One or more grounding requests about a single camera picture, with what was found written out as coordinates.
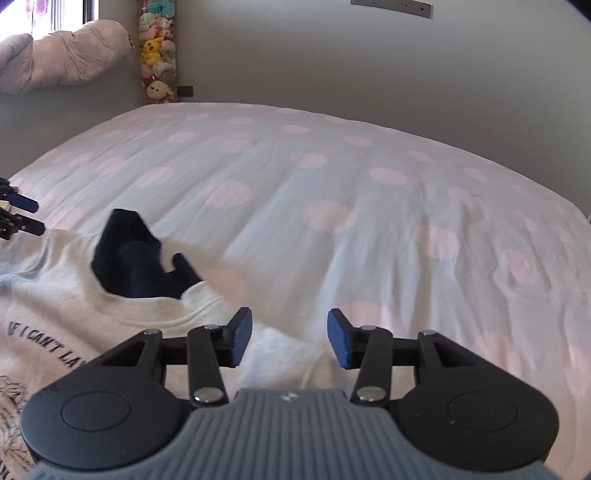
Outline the light grey printed sweatshirt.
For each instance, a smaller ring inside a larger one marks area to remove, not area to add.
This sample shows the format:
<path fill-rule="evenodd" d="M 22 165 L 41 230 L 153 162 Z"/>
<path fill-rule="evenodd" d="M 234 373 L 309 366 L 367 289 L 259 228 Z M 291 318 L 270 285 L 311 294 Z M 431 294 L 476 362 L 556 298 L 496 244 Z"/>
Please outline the light grey printed sweatshirt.
<path fill-rule="evenodd" d="M 205 282 L 180 299 L 107 293 L 91 270 L 98 235 L 16 237 L 1 240 L 1 479 L 21 479 L 34 466 L 19 424 L 40 389 L 143 330 L 184 337 L 238 310 Z M 338 367 L 326 344 L 256 321 L 242 364 L 222 376 L 230 395 L 242 387 L 349 390 Z"/>

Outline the dark navy garment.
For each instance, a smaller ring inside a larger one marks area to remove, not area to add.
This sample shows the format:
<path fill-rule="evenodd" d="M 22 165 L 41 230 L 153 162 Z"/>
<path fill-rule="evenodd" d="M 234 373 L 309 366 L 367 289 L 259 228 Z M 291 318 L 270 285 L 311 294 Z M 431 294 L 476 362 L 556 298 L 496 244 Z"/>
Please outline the dark navy garment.
<path fill-rule="evenodd" d="M 135 211 L 115 209 L 94 249 L 91 269 L 106 292 L 124 298 L 179 300 L 202 282 L 181 253 L 171 258 L 172 270 L 163 269 L 161 242 Z"/>

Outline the grey wall switch panel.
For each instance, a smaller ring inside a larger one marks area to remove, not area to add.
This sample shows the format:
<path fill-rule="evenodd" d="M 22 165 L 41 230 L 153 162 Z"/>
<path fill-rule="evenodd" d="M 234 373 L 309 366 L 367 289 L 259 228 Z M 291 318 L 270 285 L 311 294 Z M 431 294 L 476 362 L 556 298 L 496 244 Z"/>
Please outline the grey wall switch panel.
<path fill-rule="evenodd" d="M 352 0 L 352 5 L 379 8 L 422 18 L 433 17 L 433 5 L 416 0 Z"/>

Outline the pink rolled duvet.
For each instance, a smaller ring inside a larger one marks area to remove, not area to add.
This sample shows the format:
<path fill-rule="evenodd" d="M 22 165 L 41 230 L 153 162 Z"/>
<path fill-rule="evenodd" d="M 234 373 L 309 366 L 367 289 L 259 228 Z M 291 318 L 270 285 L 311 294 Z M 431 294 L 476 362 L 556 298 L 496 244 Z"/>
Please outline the pink rolled duvet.
<path fill-rule="evenodd" d="M 20 96 L 52 86 L 82 85 L 119 65 L 131 51 L 128 31 L 108 19 L 38 40 L 13 35 L 1 42 L 1 92 Z"/>

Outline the window with dark frame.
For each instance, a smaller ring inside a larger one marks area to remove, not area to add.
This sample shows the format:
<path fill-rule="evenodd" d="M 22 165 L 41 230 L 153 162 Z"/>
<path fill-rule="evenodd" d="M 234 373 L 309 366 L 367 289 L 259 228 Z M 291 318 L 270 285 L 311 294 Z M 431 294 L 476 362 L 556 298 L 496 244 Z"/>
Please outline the window with dark frame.
<path fill-rule="evenodd" d="M 98 18 L 95 0 L 1 0 L 2 40 L 18 34 L 42 38 L 54 31 L 75 31 Z"/>

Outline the plush toy storage tube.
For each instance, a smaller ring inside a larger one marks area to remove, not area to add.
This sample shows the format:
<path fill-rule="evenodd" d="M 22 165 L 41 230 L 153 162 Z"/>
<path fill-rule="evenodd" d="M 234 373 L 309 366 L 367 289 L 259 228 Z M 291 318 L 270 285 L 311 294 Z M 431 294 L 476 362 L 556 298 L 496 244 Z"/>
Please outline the plush toy storage tube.
<path fill-rule="evenodd" d="M 176 1 L 138 2 L 140 77 L 150 104 L 178 100 Z"/>

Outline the pink polka dot bedsheet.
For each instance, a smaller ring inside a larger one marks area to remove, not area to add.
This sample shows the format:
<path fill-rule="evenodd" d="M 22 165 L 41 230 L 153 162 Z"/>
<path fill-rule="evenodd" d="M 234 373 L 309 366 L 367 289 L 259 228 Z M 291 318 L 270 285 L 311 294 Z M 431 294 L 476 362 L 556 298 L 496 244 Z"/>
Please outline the pink polka dot bedsheet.
<path fill-rule="evenodd" d="M 472 153 L 287 108 L 185 103 L 119 115 L 12 177 L 46 233 L 1 246 L 1 475 L 33 462 L 30 397 L 144 329 L 176 337 L 252 310 L 240 388 L 348 389 L 328 312 L 397 336 L 441 332 L 543 391 L 549 466 L 590 470 L 590 226 L 560 195 Z M 179 299 L 105 292 L 90 261 L 137 212 L 200 283 Z"/>

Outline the black wall socket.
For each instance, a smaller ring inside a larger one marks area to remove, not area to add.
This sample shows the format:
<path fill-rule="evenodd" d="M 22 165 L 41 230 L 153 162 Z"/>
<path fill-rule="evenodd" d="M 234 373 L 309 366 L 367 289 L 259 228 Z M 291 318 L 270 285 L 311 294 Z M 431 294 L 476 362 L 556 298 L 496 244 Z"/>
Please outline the black wall socket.
<path fill-rule="evenodd" d="M 177 96 L 179 98 L 192 98 L 194 96 L 193 87 L 191 85 L 178 86 L 177 87 Z"/>

